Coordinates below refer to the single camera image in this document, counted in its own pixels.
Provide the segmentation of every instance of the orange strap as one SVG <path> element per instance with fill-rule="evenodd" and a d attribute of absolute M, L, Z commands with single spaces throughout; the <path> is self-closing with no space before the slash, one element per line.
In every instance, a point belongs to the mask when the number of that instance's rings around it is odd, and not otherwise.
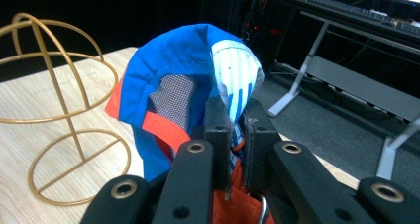
<path fill-rule="evenodd" d="M 184 142 L 191 140 L 188 133 L 176 123 L 150 111 L 146 111 L 142 128 L 162 139 L 176 152 Z"/>

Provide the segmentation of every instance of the gold wire hat stand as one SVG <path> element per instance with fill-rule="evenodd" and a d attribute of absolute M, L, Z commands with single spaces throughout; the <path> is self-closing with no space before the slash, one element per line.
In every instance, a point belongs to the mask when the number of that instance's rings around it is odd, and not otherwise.
<path fill-rule="evenodd" d="M 74 53 L 74 52 L 67 52 L 63 45 L 61 44 L 61 42 L 57 39 L 57 37 L 52 33 L 52 31 L 47 27 L 47 26 L 58 26 L 58 27 L 62 27 L 62 28 L 66 28 L 66 29 L 70 29 L 76 33 L 78 33 L 79 35 L 83 36 L 85 39 L 87 39 L 95 48 L 95 50 L 98 52 L 99 56 L 95 57 L 95 56 L 90 56 L 90 55 L 86 55 L 86 54 L 81 54 L 81 53 Z M 34 33 L 36 42 L 38 44 L 38 47 L 40 49 L 39 52 L 32 52 L 32 53 L 22 53 L 22 49 L 21 49 L 21 44 L 20 44 L 20 40 L 19 40 L 19 30 L 23 29 L 23 28 L 32 28 L 32 31 Z M 58 48 L 58 51 L 48 51 L 45 41 L 43 39 L 43 35 L 42 32 L 47 34 L 48 37 L 52 40 L 52 42 L 54 43 L 54 45 Z M 34 194 L 34 196 L 43 201 L 46 202 L 48 204 L 52 204 L 52 205 L 58 205 L 58 206 L 70 206 L 70 205 L 77 205 L 77 204 L 82 204 L 82 203 L 86 203 L 90 200 L 93 199 L 94 196 L 88 197 L 88 198 L 84 198 L 81 200 L 77 200 L 77 201 L 57 201 L 57 200 L 52 200 L 51 198 L 47 198 L 45 197 L 42 192 L 46 189 L 48 189 L 50 186 L 52 186 L 53 184 L 55 184 L 56 182 L 60 181 L 62 178 L 66 177 L 67 175 L 69 175 L 71 172 L 75 171 L 78 168 L 81 168 L 83 165 L 87 164 L 89 161 L 92 161 L 94 158 L 96 158 L 98 155 L 100 155 L 101 153 L 105 152 L 107 149 L 111 148 L 112 146 L 116 145 L 116 144 L 123 144 L 126 152 L 127 152 L 127 163 L 125 164 L 124 170 L 122 171 L 122 174 L 127 173 L 130 163 L 131 163 L 131 153 L 130 153 L 130 148 L 127 144 L 126 141 L 124 141 L 123 138 L 121 138 L 119 135 L 117 135 L 114 132 L 111 131 L 107 131 L 104 129 L 82 129 L 82 130 L 78 130 L 76 131 L 73 125 L 73 122 L 71 120 L 71 117 L 74 117 L 76 115 L 79 115 L 81 113 L 84 113 L 86 111 L 89 111 L 95 107 L 97 107 L 98 105 L 100 105 L 101 103 L 103 103 L 106 99 L 108 99 L 112 93 L 112 90 L 114 89 L 114 87 L 116 86 L 117 82 L 118 82 L 118 75 L 115 71 L 115 69 L 104 60 L 103 54 L 101 52 L 101 50 L 99 49 L 98 45 L 95 43 L 95 41 L 88 35 L 86 34 L 84 31 L 80 30 L 77 27 L 74 27 L 70 24 L 64 23 L 64 22 L 60 22 L 60 21 L 54 21 L 54 20 L 39 20 L 37 18 L 35 18 L 32 15 L 26 14 L 26 13 L 18 13 L 13 17 L 12 20 L 12 24 L 5 26 L 3 28 L 0 28 L 0 38 L 3 37 L 6 34 L 12 34 L 12 39 L 13 39 L 13 45 L 14 45 L 14 49 L 16 51 L 16 55 L 15 56 L 8 56 L 5 58 L 1 58 L 0 59 L 0 66 L 10 63 L 10 62 L 14 62 L 14 61 L 18 61 L 21 59 L 26 59 L 26 58 L 32 58 L 32 57 L 42 57 L 44 60 L 44 63 L 47 67 L 49 76 L 52 80 L 52 84 L 56 93 L 56 96 L 59 100 L 59 104 L 62 108 L 62 115 L 53 115 L 50 117 L 44 117 L 44 118 L 34 118 L 34 119 L 13 119 L 13 118 L 2 118 L 0 117 L 0 123 L 9 123 L 9 124 L 36 124 L 36 123 L 46 123 L 46 122 L 52 122 L 52 121 L 58 121 L 58 120 L 65 120 L 70 133 L 65 134 L 57 139 L 55 139 L 54 141 L 52 141 L 51 143 L 49 143 L 46 147 L 44 147 L 42 149 L 42 151 L 36 156 L 36 158 L 33 160 L 29 173 L 28 173 L 28 185 L 29 188 L 31 190 L 31 192 Z M 51 60 L 51 56 L 63 56 L 66 64 L 69 66 L 79 89 L 79 92 L 81 94 L 82 100 L 83 100 L 83 108 L 75 110 L 75 111 L 69 111 L 69 109 L 67 108 L 67 104 L 66 101 L 64 99 L 64 95 L 62 93 L 61 87 L 60 87 L 60 83 L 58 81 L 58 78 L 55 74 L 54 68 L 53 68 L 53 63 Z M 89 98 L 88 95 L 86 93 L 86 89 L 84 87 L 83 81 L 79 75 L 79 72 L 76 69 L 76 66 L 74 65 L 71 56 L 75 56 L 75 57 L 81 57 L 81 58 L 87 58 L 87 59 L 93 59 L 97 62 L 99 62 L 100 64 L 105 65 L 106 67 L 108 67 L 108 69 L 112 72 L 113 77 L 114 77 L 114 81 L 113 81 L 113 86 L 112 89 L 110 89 L 103 97 L 97 99 L 97 101 L 90 103 L 89 102 Z M 80 140 L 79 140 L 79 135 L 81 134 L 85 134 L 85 133 L 101 133 L 101 134 L 106 134 L 109 136 L 114 137 L 115 140 L 113 140 L 112 142 L 110 142 L 108 145 L 104 146 L 103 148 L 99 149 L 98 151 L 96 151 L 93 154 L 90 154 L 90 156 L 86 156 L 83 153 L 83 149 L 82 146 L 80 144 Z M 43 155 L 45 153 L 47 153 L 50 148 L 52 148 L 53 146 L 57 145 L 58 143 L 64 141 L 67 138 L 72 138 L 72 140 L 74 141 L 75 146 L 77 147 L 77 151 L 78 154 L 80 155 L 80 159 L 81 161 L 73 166 L 72 168 L 68 169 L 67 171 L 65 171 L 64 173 L 60 174 L 59 176 L 53 178 L 51 181 L 49 181 L 48 183 L 44 184 L 41 187 L 36 187 L 35 182 L 34 182 L 34 170 L 37 166 L 37 164 L 39 163 L 40 159 L 43 157 Z"/>

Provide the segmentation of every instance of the wooden table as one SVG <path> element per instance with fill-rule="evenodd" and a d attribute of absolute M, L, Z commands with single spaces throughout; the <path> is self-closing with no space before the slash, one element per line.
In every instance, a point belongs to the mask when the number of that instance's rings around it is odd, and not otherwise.
<path fill-rule="evenodd" d="M 105 55 L 105 60 L 117 71 L 124 73 L 135 48 L 126 48 Z M 112 73 L 97 62 L 84 60 L 76 63 L 85 81 L 89 99 L 100 98 L 113 85 Z M 75 79 L 68 66 L 55 69 L 69 109 L 77 109 L 81 101 L 75 89 Z M 0 83 L 0 117 L 32 118 L 62 114 L 50 77 L 46 72 Z M 104 112 L 105 103 L 72 118 L 77 129 L 100 128 L 119 134 L 131 148 L 131 166 L 128 173 L 143 175 L 143 164 L 134 146 L 131 127 L 110 118 Z M 75 206 L 54 206 L 39 201 L 28 186 L 28 171 L 37 154 L 51 141 L 68 133 L 65 120 L 41 124 L 0 124 L 0 223 L 78 223 L 88 203 Z M 104 136 L 82 138 L 88 146 L 86 153 L 94 153 L 107 138 Z M 51 180 L 77 162 L 78 155 L 70 142 L 51 149 L 35 169 L 36 185 Z M 123 146 L 115 146 L 88 164 L 68 175 L 46 190 L 45 196 L 71 201 L 94 195 L 110 178 L 118 176 L 127 160 Z M 357 188 L 358 181 L 333 165 L 321 162 L 346 185 Z"/>

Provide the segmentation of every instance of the metal ring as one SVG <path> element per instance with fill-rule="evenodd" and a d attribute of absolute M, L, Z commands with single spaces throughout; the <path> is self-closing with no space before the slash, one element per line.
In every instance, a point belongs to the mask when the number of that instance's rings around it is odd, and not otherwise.
<path fill-rule="evenodd" d="M 128 186 L 130 189 L 127 191 L 121 191 L 119 189 L 122 186 Z M 111 196 L 115 199 L 124 199 L 133 195 L 136 192 L 136 190 L 137 184 L 131 179 L 126 179 L 114 185 L 114 187 L 111 189 Z"/>
<path fill-rule="evenodd" d="M 187 150 L 190 153 L 200 153 L 200 152 L 203 152 L 205 148 L 206 147 L 204 147 L 204 145 L 202 144 L 193 143 L 193 144 L 188 145 Z"/>
<path fill-rule="evenodd" d="M 374 194 L 382 199 L 390 202 L 402 202 L 404 201 L 404 195 L 397 189 L 382 183 L 375 183 L 371 186 L 371 190 Z"/>
<path fill-rule="evenodd" d="M 298 154 L 302 152 L 302 149 L 294 144 L 284 144 L 282 147 L 288 153 Z"/>

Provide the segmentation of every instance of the keyboard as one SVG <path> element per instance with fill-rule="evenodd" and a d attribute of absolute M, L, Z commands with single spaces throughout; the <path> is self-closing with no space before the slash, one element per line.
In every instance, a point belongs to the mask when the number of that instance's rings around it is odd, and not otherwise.
<path fill-rule="evenodd" d="M 395 29 L 398 31 L 403 31 L 409 34 L 417 35 L 420 37 L 420 27 L 411 25 L 409 23 L 398 22 Z"/>
<path fill-rule="evenodd" d="M 359 8 L 353 5 L 341 3 L 334 0 L 307 0 L 307 1 L 321 5 L 321 6 L 325 6 L 328 8 L 336 9 L 338 11 L 353 14 L 355 16 L 359 16 L 359 17 L 362 17 L 362 18 L 365 18 L 374 22 L 378 22 L 384 25 L 392 26 L 391 17 L 372 12 L 371 10 Z"/>

